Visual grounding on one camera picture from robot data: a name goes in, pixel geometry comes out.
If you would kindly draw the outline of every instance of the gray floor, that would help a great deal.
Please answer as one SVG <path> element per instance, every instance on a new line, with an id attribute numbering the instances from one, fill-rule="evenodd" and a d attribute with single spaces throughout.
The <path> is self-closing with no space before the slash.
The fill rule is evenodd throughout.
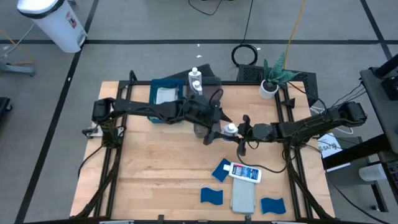
<path id="1" fill-rule="evenodd" d="M 212 11 L 218 1 L 192 3 Z M 387 40 L 398 40 L 395 0 L 368 0 L 373 16 Z M 80 22 L 87 20 L 93 0 L 79 1 L 73 8 Z M 218 12 L 208 17 L 194 11 L 186 0 L 99 0 L 88 33 L 91 40 L 180 40 L 241 39 L 249 10 L 249 1 L 223 1 Z M 247 39 L 288 39 L 300 7 L 294 0 L 254 0 Z M 0 2 L 0 29 L 18 39 L 31 21 L 16 11 L 16 2 Z M 301 23 L 294 37 L 300 40 L 377 40 L 359 0 L 307 0 Z M 48 37 L 37 27 L 29 40 Z M 258 65 L 264 58 L 273 64 L 284 52 L 284 44 L 254 44 L 259 50 Z M 33 168 L 42 148 L 58 97 L 69 71 L 73 54 L 63 53 L 52 44 L 22 44 L 35 57 L 37 75 L 0 75 L 0 96 L 12 98 L 14 110 L 1 125 L 0 135 L 0 223 L 13 223 Z M 26 222 L 66 218 L 69 215 L 86 139 L 81 130 L 90 125 L 92 104 L 100 84 L 121 80 L 133 69 L 140 80 L 164 77 L 191 67 L 209 63 L 222 80 L 235 80 L 238 69 L 230 59 L 236 44 L 130 44 L 85 45 L 71 80 L 65 105 L 27 212 Z M 389 45 L 394 55 L 398 45 Z M 247 63 L 252 53 L 237 52 L 237 60 Z M 26 60 L 15 51 L 2 62 Z M 380 44 L 294 44 L 290 47 L 287 69 L 317 73 L 320 98 L 330 106 L 359 82 L 359 71 L 378 66 L 386 60 Z M 354 129 L 355 136 L 369 139 L 381 133 L 380 125 L 366 95 L 359 97 L 369 118 Z M 376 203 L 370 186 L 340 185 L 357 205 L 391 223 L 398 206 L 384 181 L 389 213 L 370 210 Z M 342 220 L 374 222 L 351 207 L 331 187 L 336 216 Z"/>

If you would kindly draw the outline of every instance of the wooden tabletop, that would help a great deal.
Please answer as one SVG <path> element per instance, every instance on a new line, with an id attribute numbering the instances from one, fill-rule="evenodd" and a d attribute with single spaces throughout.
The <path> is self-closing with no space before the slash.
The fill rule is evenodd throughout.
<path id="1" fill-rule="evenodd" d="M 304 90 L 301 82 L 295 83 Z M 103 82 L 99 98 L 116 97 L 118 82 Z M 223 86 L 221 107 L 235 124 L 242 123 L 244 114 L 251 124 L 278 121 L 275 99 L 264 100 L 258 95 L 258 86 Z M 131 100 L 147 102 L 149 86 L 133 86 Z M 306 96 L 290 87 L 291 98 L 296 99 L 293 110 L 295 120 L 310 116 Z M 85 157 L 101 144 L 100 138 L 90 139 Z M 309 145 L 318 147 L 316 140 Z M 224 182 L 216 180 L 211 173 L 223 158 L 239 162 L 236 157 L 237 144 L 221 139 L 209 146 L 203 145 L 193 133 L 193 124 L 152 124 L 143 116 L 128 116 L 124 137 L 118 183 L 113 205 L 112 219 L 156 220 L 165 215 L 166 220 L 244 220 L 243 214 L 233 213 L 230 208 L 232 178 Z M 302 160 L 309 191 L 319 204 L 334 216 L 322 160 L 319 152 L 303 148 Z M 81 170 L 76 188 L 71 215 L 76 215 L 88 203 L 98 188 L 105 150 L 90 159 Z M 256 150 L 247 147 L 243 161 L 261 164 L 274 170 L 284 167 L 282 144 L 260 143 Z M 223 204 L 200 203 L 200 189 L 209 187 L 223 190 Z M 262 171 L 262 180 L 256 184 L 256 207 L 252 220 L 294 220 L 292 196 L 287 172 L 273 174 Z M 300 211 L 305 217 L 302 194 L 299 194 Z M 260 199 L 283 198 L 286 213 L 261 214 Z M 108 191 L 104 194 L 101 214 L 105 214 Z"/>

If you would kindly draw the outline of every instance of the blue sponge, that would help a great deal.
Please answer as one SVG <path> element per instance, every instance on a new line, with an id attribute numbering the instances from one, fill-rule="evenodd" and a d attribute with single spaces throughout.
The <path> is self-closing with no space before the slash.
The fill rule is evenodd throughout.
<path id="1" fill-rule="evenodd" d="M 200 202 L 210 202 L 213 205 L 223 204 L 223 190 L 212 190 L 204 187 L 200 190 Z"/>
<path id="2" fill-rule="evenodd" d="M 217 180 L 220 182 L 225 180 L 225 177 L 228 175 L 228 171 L 224 170 L 224 165 L 231 165 L 231 162 L 228 161 L 227 159 L 223 159 L 216 170 L 212 173 L 213 177 L 216 177 Z"/>
<path id="3" fill-rule="evenodd" d="M 261 199 L 261 212 L 265 214 L 267 212 L 272 212 L 278 215 L 285 214 L 286 208 L 284 204 L 284 199 L 272 199 L 272 198 L 263 198 Z"/>

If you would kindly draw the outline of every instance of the blue label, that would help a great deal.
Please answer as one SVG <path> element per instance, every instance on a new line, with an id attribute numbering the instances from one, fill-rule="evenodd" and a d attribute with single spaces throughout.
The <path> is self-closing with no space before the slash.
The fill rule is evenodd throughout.
<path id="1" fill-rule="evenodd" d="M 250 167 L 234 164 L 232 174 L 257 180 L 259 171 Z"/>

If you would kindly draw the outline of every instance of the trash can lid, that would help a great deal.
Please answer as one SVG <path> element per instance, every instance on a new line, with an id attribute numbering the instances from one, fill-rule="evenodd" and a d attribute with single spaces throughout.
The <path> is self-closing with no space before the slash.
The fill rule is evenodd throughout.
<path id="1" fill-rule="evenodd" d="M 17 9 L 22 13 L 41 14 L 51 10 L 59 1 L 64 0 L 18 0 Z"/>

